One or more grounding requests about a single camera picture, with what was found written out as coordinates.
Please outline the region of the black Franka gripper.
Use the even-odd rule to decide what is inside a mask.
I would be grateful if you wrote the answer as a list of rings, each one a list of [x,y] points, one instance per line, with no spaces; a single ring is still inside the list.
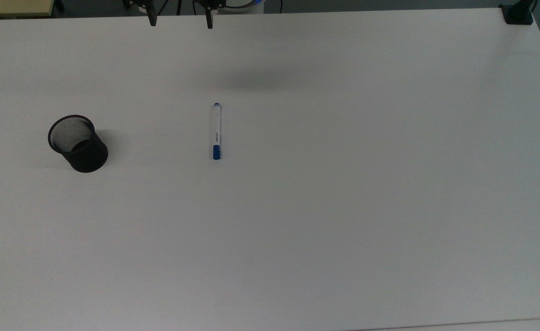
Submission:
[[[194,0],[193,2],[198,3],[203,8],[205,8],[205,18],[207,21],[208,29],[213,29],[213,9],[224,8],[227,5],[226,0]],[[148,15],[150,25],[152,27],[156,26],[158,21],[158,13],[153,6],[153,0],[123,0],[122,3],[125,8],[129,8],[130,6],[137,6],[139,8],[146,9],[146,14]]]

